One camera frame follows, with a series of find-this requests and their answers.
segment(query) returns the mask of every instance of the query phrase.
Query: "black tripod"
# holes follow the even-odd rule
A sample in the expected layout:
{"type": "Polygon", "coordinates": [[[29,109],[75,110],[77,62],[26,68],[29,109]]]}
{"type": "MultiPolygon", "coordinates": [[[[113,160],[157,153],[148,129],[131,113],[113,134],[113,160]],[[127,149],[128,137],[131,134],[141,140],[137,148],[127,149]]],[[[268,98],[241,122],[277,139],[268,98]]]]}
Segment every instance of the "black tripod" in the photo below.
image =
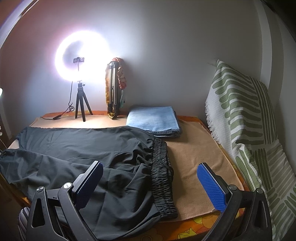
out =
{"type": "MultiPolygon", "coordinates": [[[[79,71],[79,63],[84,62],[84,58],[80,58],[77,57],[73,60],[73,63],[77,63],[78,64],[78,71],[79,71]]],[[[83,103],[83,99],[86,103],[86,106],[90,112],[91,115],[93,115],[92,111],[91,111],[91,107],[89,106],[89,102],[87,101],[86,95],[83,91],[83,86],[85,86],[85,84],[81,83],[82,80],[78,81],[78,92],[77,92],[77,97],[76,97],[76,109],[75,109],[75,119],[77,119],[78,116],[78,105],[80,102],[80,110],[81,110],[81,115],[82,115],[82,120],[83,122],[85,122],[85,112],[84,112],[84,103],[83,103]]]]}

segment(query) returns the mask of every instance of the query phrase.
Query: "striped fabric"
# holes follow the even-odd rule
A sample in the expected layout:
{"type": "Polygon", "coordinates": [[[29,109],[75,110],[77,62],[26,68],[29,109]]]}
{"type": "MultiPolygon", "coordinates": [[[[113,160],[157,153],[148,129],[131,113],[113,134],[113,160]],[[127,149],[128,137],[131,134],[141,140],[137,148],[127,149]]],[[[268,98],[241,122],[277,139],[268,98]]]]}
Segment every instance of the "striped fabric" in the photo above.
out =
{"type": "Polygon", "coordinates": [[[277,139],[266,86],[218,60],[206,113],[212,136],[250,190],[265,191],[273,240],[280,240],[296,218],[296,177],[277,139]]]}
{"type": "Polygon", "coordinates": [[[25,207],[20,211],[18,218],[18,229],[21,241],[26,241],[27,223],[29,217],[30,208],[25,207]]]}

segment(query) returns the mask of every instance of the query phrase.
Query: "tan towel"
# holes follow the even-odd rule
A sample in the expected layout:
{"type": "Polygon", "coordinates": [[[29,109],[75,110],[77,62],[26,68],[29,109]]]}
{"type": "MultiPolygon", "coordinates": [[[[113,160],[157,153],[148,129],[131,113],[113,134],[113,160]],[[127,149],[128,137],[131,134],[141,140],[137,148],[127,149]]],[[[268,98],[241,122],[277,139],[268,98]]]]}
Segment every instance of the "tan towel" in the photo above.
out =
{"type": "MultiPolygon", "coordinates": [[[[108,116],[89,115],[87,121],[73,116],[59,120],[37,118],[32,127],[42,128],[106,128],[124,126],[126,118],[111,120],[108,116]]],[[[174,169],[173,198],[178,218],[171,221],[186,220],[210,213],[214,207],[200,184],[196,169],[198,164],[206,162],[212,170],[228,184],[235,184],[240,190],[243,186],[232,165],[224,156],[217,143],[198,122],[180,120],[183,133],[178,138],[167,138],[168,154],[174,169]]],[[[18,148],[18,143],[11,148],[18,148]]]]}

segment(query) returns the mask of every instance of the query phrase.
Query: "pillow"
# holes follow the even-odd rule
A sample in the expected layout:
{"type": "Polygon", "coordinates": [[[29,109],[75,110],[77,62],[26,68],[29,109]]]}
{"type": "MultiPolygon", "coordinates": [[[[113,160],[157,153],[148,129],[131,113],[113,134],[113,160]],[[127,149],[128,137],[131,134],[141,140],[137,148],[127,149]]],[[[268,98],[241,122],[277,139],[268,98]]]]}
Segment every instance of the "pillow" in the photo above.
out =
{"type": "Polygon", "coordinates": [[[218,60],[206,114],[212,136],[250,190],[264,190],[273,240],[282,239],[296,218],[296,177],[277,137],[266,86],[218,60]]]}

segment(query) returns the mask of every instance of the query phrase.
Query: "wall light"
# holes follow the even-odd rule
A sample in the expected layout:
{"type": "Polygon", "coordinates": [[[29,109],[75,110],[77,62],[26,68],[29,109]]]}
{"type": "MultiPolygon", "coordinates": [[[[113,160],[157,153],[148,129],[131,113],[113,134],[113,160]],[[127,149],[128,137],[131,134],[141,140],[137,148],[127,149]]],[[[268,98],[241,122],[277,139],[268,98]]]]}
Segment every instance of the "wall light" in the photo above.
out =
{"type": "Polygon", "coordinates": [[[112,55],[106,40],[96,32],[79,31],[65,38],[60,44],[56,56],[55,66],[60,76],[69,81],[97,81],[105,78],[106,63],[110,61],[112,55]],[[81,65],[79,73],[76,68],[69,69],[63,62],[63,56],[70,44],[80,41],[82,47],[77,50],[76,57],[84,57],[85,62],[81,65]]]}

